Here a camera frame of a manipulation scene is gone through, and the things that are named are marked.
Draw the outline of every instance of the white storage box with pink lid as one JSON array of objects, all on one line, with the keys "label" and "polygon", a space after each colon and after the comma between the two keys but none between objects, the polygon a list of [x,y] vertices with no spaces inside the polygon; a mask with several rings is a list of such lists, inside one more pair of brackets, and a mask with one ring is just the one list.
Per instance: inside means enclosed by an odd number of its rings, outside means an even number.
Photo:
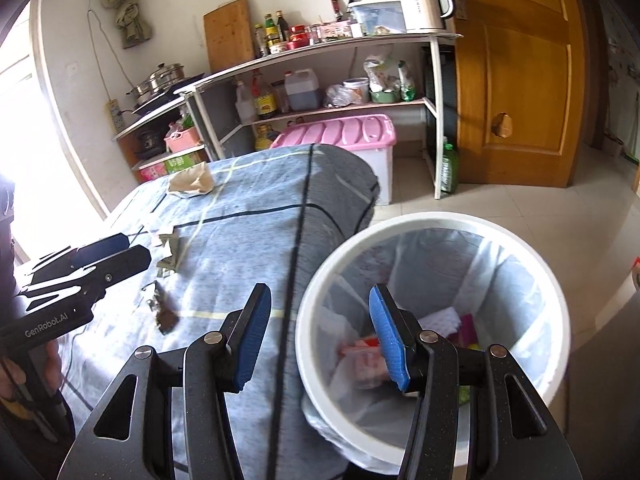
[{"label": "white storage box with pink lid", "polygon": [[384,114],[328,119],[294,124],[284,130],[272,148],[300,144],[332,144],[353,152],[364,160],[380,183],[379,205],[391,203],[393,146],[396,130]]}]

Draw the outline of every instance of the blue gripper pad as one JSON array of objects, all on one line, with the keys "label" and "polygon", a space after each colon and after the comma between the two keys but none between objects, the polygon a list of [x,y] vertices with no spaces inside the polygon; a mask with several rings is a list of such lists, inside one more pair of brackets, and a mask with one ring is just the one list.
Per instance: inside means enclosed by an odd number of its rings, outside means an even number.
[{"label": "blue gripper pad", "polygon": [[271,290],[262,283],[256,285],[256,287],[259,286],[261,287],[260,296],[255,300],[254,310],[238,345],[238,367],[233,378],[233,384],[240,392],[254,374],[255,363],[258,360],[264,332],[267,330],[267,323],[271,316]]},{"label": "blue gripper pad", "polygon": [[71,264],[75,269],[82,269],[127,249],[129,249],[129,237],[123,233],[118,233],[98,240],[93,244],[80,247],[76,254],[71,257]]},{"label": "blue gripper pad", "polygon": [[385,300],[375,286],[369,293],[369,315],[376,329],[386,368],[392,381],[404,392],[409,386],[409,370],[406,365],[406,351],[396,324],[391,319]]}]

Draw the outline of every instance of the power strip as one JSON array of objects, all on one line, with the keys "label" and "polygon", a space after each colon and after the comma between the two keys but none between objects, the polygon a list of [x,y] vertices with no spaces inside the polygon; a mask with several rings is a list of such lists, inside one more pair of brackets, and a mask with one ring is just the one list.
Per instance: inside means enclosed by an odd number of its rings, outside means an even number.
[{"label": "power strip", "polygon": [[112,99],[106,104],[107,113],[111,117],[111,124],[113,124],[113,128],[116,134],[124,131],[126,125],[124,123],[124,119],[122,118],[122,112],[120,111],[120,105],[118,104],[117,99]]}]

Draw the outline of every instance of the metal screw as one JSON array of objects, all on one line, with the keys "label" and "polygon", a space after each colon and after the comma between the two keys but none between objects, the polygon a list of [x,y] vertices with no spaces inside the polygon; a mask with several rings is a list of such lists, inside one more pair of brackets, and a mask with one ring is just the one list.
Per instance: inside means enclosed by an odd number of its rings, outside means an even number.
[{"label": "metal screw", "polygon": [[436,334],[433,330],[423,330],[420,332],[420,341],[423,343],[437,343],[438,342],[438,334]]},{"label": "metal screw", "polygon": [[507,349],[502,345],[491,345],[489,350],[494,357],[499,357],[500,359],[507,357]]},{"label": "metal screw", "polygon": [[133,355],[136,356],[137,359],[146,359],[154,352],[154,349],[151,346],[141,346],[140,348],[136,348],[136,351]]},{"label": "metal screw", "polygon": [[209,332],[204,336],[204,342],[208,345],[217,345],[220,341],[222,341],[220,332]]}]

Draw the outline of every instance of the trash can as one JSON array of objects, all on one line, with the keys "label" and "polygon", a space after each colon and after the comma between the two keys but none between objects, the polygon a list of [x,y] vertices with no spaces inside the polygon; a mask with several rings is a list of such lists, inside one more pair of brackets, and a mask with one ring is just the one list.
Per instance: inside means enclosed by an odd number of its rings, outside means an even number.
[{"label": "trash can", "polygon": [[[348,460],[397,474],[415,407],[395,384],[359,389],[338,368],[340,349],[373,333],[368,297],[377,283],[418,319],[451,306],[460,316],[472,314],[480,348],[509,348],[551,402],[567,364],[570,324],[548,265],[487,220],[449,212],[401,216],[360,232],[327,258],[296,322],[306,420]],[[456,466],[468,457],[468,403],[459,413]]]}]

